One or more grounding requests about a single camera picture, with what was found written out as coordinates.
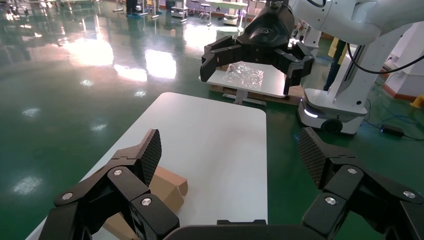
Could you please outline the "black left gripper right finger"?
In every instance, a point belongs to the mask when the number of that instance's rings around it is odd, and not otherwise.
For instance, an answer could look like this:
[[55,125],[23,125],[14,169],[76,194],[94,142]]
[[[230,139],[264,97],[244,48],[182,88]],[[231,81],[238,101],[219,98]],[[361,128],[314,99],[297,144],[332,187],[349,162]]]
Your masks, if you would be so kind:
[[387,240],[423,239],[419,192],[366,168],[347,148],[325,143],[310,127],[301,129],[297,149],[321,191],[304,214],[303,226],[332,240],[352,212]]

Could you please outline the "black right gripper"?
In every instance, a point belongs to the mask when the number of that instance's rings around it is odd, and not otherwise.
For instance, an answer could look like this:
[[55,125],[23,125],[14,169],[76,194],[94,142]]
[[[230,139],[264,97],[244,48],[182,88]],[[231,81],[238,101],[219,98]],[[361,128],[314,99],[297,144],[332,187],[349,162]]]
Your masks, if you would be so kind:
[[285,74],[283,94],[308,76],[315,57],[302,43],[288,48],[295,18],[287,1],[268,1],[236,40],[225,36],[204,47],[200,80],[207,82],[217,67],[239,61],[273,65]]

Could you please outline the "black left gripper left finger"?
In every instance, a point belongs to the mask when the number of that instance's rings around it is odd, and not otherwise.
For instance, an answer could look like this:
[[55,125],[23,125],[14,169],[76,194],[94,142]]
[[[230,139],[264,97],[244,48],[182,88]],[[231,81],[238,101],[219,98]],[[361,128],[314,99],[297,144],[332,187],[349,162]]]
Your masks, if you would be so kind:
[[158,129],[118,150],[98,172],[60,193],[40,233],[42,240],[90,240],[120,214],[142,240],[162,240],[179,218],[150,190],[162,156]]

